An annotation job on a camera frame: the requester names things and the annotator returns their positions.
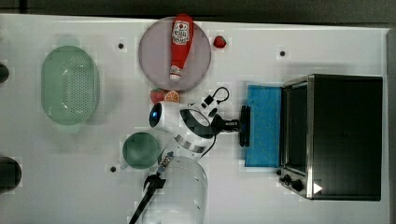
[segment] oven window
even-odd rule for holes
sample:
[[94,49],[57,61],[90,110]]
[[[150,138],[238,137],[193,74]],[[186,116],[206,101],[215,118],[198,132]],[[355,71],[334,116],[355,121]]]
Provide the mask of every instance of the oven window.
[[305,173],[307,132],[307,88],[288,90],[288,163],[287,166]]

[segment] pink plate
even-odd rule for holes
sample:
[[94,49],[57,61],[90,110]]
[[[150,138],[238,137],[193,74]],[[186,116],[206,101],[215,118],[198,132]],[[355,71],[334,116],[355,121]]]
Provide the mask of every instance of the pink plate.
[[143,34],[139,45],[139,62],[143,72],[158,87],[169,91],[184,91],[203,79],[211,58],[209,40],[194,24],[194,37],[179,81],[169,78],[171,64],[171,31],[174,17],[155,22]]

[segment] red strawberry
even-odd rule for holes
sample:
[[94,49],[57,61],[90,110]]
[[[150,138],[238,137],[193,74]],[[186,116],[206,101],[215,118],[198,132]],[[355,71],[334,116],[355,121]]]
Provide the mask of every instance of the red strawberry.
[[225,41],[224,37],[218,35],[216,36],[215,41],[213,41],[213,45],[218,49],[224,49],[224,47],[227,45],[227,42]]
[[164,100],[164,96],[166,94],[166,90],[163,89],[155,89],[149,93],[149,98],[151,98],[151,102],[153,104],[157,104],[160,101]]

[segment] green bowl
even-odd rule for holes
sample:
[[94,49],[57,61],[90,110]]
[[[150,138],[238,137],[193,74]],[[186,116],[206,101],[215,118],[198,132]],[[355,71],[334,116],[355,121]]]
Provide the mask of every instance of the green bowl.
[[160,147],[157,139],[149,133],[134,133],[122,147],[125,161],[135,169],[147,169],[157,162]]
[[41,69],[41,104],[58,124],[75,125],[91,116],[98,104],[96,64],[82,49],[63,46],[53,50]]

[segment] bottle label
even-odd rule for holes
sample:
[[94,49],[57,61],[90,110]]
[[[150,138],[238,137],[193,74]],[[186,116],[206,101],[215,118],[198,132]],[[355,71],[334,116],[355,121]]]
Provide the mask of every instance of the bottle label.
[[177,45],[186,45],[190,40],[190,25],[186,21],[175,21],[172,40]]

